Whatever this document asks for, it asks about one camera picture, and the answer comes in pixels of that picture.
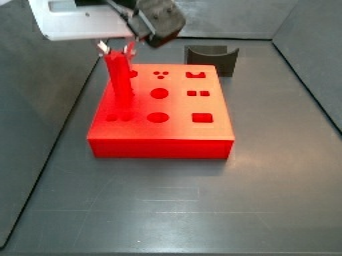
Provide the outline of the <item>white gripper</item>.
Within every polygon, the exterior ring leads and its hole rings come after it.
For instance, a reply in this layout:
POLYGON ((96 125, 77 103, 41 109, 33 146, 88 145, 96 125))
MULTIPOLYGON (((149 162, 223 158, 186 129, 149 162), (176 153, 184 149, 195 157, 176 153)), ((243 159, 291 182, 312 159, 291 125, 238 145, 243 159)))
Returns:
MULTIPOLYGON (((75 0, 28 0, 41 34, 51 41, 131 37, 124 20, 108 5, 77 6, 75 0)), ((101 55, 109 53, 108 45, 99 41, 101 55)), ((123 48, 135 55, 135 42, 123 48)))

